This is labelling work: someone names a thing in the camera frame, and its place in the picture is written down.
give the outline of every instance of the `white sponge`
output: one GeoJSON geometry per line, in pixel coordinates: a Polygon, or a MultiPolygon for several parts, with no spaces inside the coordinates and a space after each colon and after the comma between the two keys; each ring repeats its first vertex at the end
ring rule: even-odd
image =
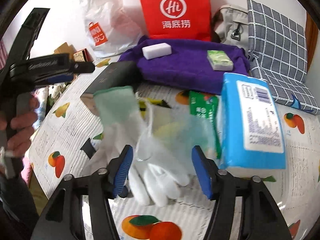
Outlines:
{"type": "Polygon", "coordinates": [[[172,54],[171,46],[167,43],[160,43],[142,48],[143,56],[146,59],[162,57],[172,54]]]}

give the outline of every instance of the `blue tissue package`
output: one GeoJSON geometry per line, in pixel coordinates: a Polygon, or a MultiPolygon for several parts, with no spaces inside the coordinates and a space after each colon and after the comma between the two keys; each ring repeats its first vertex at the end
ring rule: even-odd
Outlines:
{"type": "Polygon", "coordinates": [[[272,176],[286,168],[279,116],[268,84],[225,73],[222,86],[222,158],[220,168],[238,177],[272,176]]]}

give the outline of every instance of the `purple towel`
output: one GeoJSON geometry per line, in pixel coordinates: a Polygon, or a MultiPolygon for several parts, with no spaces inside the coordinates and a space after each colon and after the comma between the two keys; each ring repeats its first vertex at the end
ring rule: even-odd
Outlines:
{"type": "Polygon", "coordinates": [[[234,68],[233,71],[228,72],[248,75],[250,63],[243,49],[208,41],[152,40],[144,36],[137,46],[123,53],[119,61],[135,61],[145,80],[220,95],[224,71],[212,69],[207,59],[208,50],[223,50],[229,56],[234,68]],[[142,54],[143,47],[164,42],[171,45],[171,55],[145,59],[142,54]]]}

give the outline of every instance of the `gray checkered fabric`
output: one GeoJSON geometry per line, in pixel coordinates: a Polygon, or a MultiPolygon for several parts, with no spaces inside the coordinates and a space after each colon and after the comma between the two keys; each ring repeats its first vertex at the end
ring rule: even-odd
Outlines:
{"type": "Polygon", "coordinates": [[[275,102],[320,114],[305,86],[307,49],[304,29],[275,10],[248,0],[250,70],[269,84],[275,102]]]}

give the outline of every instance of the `white circular logo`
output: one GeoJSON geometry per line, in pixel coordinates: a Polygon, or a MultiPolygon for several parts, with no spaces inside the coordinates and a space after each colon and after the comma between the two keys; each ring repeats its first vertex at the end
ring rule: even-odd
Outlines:
{"type": "Polygon", "coordinates": [[[166,6],[166,8],[164,8],[164,3],[166,1],[167,0],[162,0],[160,3],[160,11],[162,12],[162,14],[164,16],[171,18],[171,19],[176,19],[176,18],[182,17],[186,13],[187,4],[184,0],[178,0],[178,2],[175,0],[169,0],[168,5],[166,6]],[[180,13],[177,16],[171,15],[172,13],[176,14],[176,12],[180,12],[180,13]]]}

